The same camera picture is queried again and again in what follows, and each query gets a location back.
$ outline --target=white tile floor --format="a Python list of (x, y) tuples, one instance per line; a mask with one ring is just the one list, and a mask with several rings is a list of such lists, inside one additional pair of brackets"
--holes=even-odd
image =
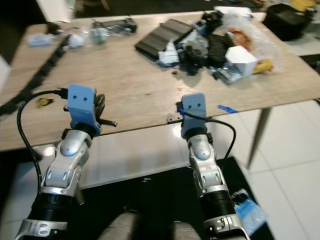
[[(248, 159), (259, 111), (218, 117), (237, 130), (232, 155), (240, 165)], [(318, 240), (320, 214), (320, 106), (308, 101), (274, 107), (250, 171), (243, 169), (277, 240)], [(218, 158), (223, 157), (231, 131), (208, 124)], [(38, 147), (46, 155), (44, 169), (53, 159), (51, 145)], [(81, 187), (88, 188), (188, 164), (186, 142), (180, 125), (147, 128), (94, 139), (84, 167)], [(21, 164), (1, 218), (0, 239), (11, 240), (29, 211), (36, 194), (36, 175), (31, 163)]]

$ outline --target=wooden table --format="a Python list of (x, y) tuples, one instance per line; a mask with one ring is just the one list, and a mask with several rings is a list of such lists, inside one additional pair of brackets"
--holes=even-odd
[[(284, 43), (258, 22), (254, 24), (282, 49), (285, 61), (282, 73), (263, 75), (255, 80), (247, 78), (228, 86), (214, 80), (205, 68), (196, 76), (187, 76), (183, 72), (173, 75), (172, 68), (160, 68), (135, 50), (135, 43), (168, 18), (191, 24), (200, 16), (199, 13), (135, 17), (138, 24), (135, 35), (109, 38), (105, 46), (86, 46), (69, 51), (44, 84), (34, 92), (66, 88), (72, 83), (96, 88), (98, 94), (104, 93), (106, 96), (102, 118), (118, 122), (116, 128), (103, 126), (102, 134), (166, 125), (168, 119), (179, 116), (175, 103), (183, 95), (202, 92), (206, 97), (208, 116), (225, 114), (217, 105), (228, 106), (240, 112), (265, 109), (257, 127), (255, 144), (259, 143), (259, 131), (263, 130), (270, 107), (320, 97), (320, 76), (299, 57), (290, 53)], [(77, 19), (62, 26), (64, 29), (89, 27), (91, 23), (91, 19)], [(15, 55), (11, 75), (0, 96), (0, 103), (14, 97), (56, 48), (56, 44), (49, 47), (28, 47), (29, 35), (43, 33), (45, 28), (42, 24), (27, 29)], [(55, 101), (53, 104), (40, 109), (36, 108), (35, 102), (30, 102), (23, 112), (23, 129), (33, 146), (59, 141), (62, 131), (69, 127), (70, 116), (63, 112), (66, 101), (56, 96), (52, 98)], [(17, 130), (16, 114), (12, 114), (1, 122), (0, 150), (23, 147)]]

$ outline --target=table leg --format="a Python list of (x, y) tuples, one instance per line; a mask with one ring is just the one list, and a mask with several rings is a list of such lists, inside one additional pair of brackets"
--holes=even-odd
[(247, 169), (250, 169), (250, 166), (252, 164), (252, 161), (254, 159), (255, 153), (258, 149), (260, 140), (262, 138), (262, 135), (264, 133), (266, 124), (268, 122), (268, 118), (270, 115), (270, 111), (271, 111), (271, 107), (269, 108), (264, 108), (261, 110), (260, 116), (259, 116), (259, 120), (258, 120), (258, 124), (256, 126), (255, 129), (255, 133), (254, 133), (254, 138), (253, 138), (253, 142), (252, 142), (252, 146), (251, 146), (251, 151), (250, 151), (250, 155), (249, 155), (249, 161), (247, 164)]

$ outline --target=black cable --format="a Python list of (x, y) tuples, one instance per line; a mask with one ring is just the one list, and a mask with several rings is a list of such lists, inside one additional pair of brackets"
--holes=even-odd
[(216, 124), (221, 124), (221, 125), (225, 125), (228, 128), (230, 128), (232, 130), (232, 132), (233, 132), (233, 137), (232, 137), (232, 141), (231, 141), (231, 143), (229, 145), (229, 148), (225, 153), (224, 158), (226, 159), (229, 156), (232, 148), (235, 145), (235, 141), (236, 141), (236, 137), (237, 137), (237, 132), (236, 132), (235, 128), (232, 125), (230, 125), (229, 123), (226, 123), (224, 121), (219, 121), (219, 120), (212, 119), (211, 117), (203, 117), (203, 116), (193, 115), (193, 114), (191, 114), (191, 113), (189, 113), (187, 111), (184, 111), (184, 110), (182, 110), (180, 113), (182, 115), (185, 114), (185, 115), (187, 115), (187, 116), (189, 116), (191, 118), (194, 118), (194, 119), (203, 120), (203, 121), (206, 121), (206, 122), (212, 122), (212, 123), (216, 123)]
[(18, 127), (18, 131), (19, 131), (19, 134), (26, 146), (26, 149), (29, 151), (29, 153), (31, 154), (32, 156), (32, 161), (33, 161), (33, 164), (34, 164), (34, 167), (35, 167), (35, 171), (36, 171), (36, 176), (37, 176), (37, 182), (38, 182), (38, 192), (41, 188), (41, 181), (42, 181), (42, 174), (41, 174), (41, 169), (40, 169), (40, 166), (39, 166), (39, 163), (38, 163), (38, 160), (36, 158), (36, 155), (35, 155), (35, 152), (33, 150), (33, 148), (31, 147), (23, 129), (22, 129), (22, 125), (21, 125), (21, 115), (22, 115), (22, 111), (24, 110), (25, 106), (28, 104), (28, 102), (30, 102), (32, 99), (38, 97), (38, 96), (41, 96), (41, 95), (45, 95), (45, 94), (60, 94), (61, 90), (48, 90), (48, 91), (41, 91), (41, 92), (38, 92), (38, 93), (35, 93), (33, 95), (31, 95), (30, 97), (28, 97), (24, 102), (23, 104), (19, 107), (18, 109), (18, 113), (17, 113), (17, 116), (16, 116), (16, 124), (17, 124), (17, 127)]

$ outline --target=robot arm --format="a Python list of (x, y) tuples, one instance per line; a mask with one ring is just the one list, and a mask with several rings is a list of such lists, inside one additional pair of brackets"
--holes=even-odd
[(193, 180), (203, 210), (203, 226), (207, 236), (249, 240), (242, 220), (236, 214), (222, 171), (216, 163), (212, 137), (205, 125), (205, 96), (202, 93), (184, 95), (177, 107), (182, 114), (187, 111), (204, 118), (201, 120), (184, 115), (181, 136), (188, 143), (189, 161), (194, 169)]
[(57, 145), (55, 158), (48, 167), (15, 240), (64, 239), (74, 198), (82, 204), (79, 180), (89, 158), (92, 139), (101, 133), (101, 124), (116, 126), (116, 122), (100, 119), (105, 96), (96, 96), (90, 87), (72, 84), (68, 88), (65, 110), (71, 115), (71, 130)]

